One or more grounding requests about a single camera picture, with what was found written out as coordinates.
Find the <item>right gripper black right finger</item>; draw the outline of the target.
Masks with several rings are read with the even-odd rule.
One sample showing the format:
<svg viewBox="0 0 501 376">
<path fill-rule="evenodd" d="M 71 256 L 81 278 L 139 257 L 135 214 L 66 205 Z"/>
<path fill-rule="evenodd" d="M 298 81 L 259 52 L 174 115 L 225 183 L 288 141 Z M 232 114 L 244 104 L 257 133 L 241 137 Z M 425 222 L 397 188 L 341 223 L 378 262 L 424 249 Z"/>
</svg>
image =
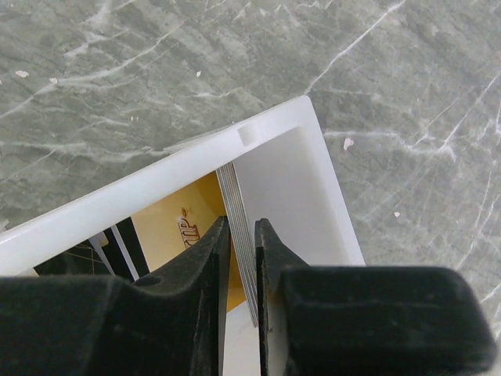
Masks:
<svg viewBox="0 0 501 376">
<path fill-rule="evenodd" d="M 254 228 L 263 375 L 476 375 L 496 341 L 470 285 L 430 266 L 311 266 Z"/>
</svg>

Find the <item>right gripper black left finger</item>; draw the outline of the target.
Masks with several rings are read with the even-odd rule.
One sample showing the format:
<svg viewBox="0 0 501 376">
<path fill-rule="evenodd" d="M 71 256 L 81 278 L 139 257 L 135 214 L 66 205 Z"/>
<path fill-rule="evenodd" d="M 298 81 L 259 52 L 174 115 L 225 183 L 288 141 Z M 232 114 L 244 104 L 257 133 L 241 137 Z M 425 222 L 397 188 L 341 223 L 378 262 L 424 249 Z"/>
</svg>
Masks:
<svg viewBox="0 0 501 376">
<path fill-rule="evenodd" d="M 4 277 L 4 375 L 220 375 L 230 233 L 131 283 L 116 276 Z"/>
</svg>

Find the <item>white card tray box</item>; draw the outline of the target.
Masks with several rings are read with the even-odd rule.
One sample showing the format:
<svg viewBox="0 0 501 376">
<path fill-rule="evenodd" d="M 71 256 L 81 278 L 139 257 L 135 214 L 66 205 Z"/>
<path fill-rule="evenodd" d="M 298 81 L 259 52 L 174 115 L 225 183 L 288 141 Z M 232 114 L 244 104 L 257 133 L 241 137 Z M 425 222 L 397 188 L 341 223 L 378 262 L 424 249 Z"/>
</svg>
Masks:
<svg viewBox="0 0 501 376">
<path fill-rule="evenodd" d="M 179 189 L 227 164 L 233 164 L 236 171 L 253 249 L 255 224 L 267 219 L 280 240 L 310 265 L 364 263 L 307 96 L 180 143 L 166 158 L 116 182 L 130 179 L 137 184 L 145 180 Z M 34 267 L 70 247 L 70 237 L 57 234 L 52 226 L 59 223 L 69 230 L 81 224 L 79 219 L 69 220 L 72 202 L 1 235 L 1 280 L 43 277 Z M 241 374 L 257 372 L 256 325 L 246 303 L 229 309 L 226 302 L 221 374 L 229 367 Z"/>
</svg>

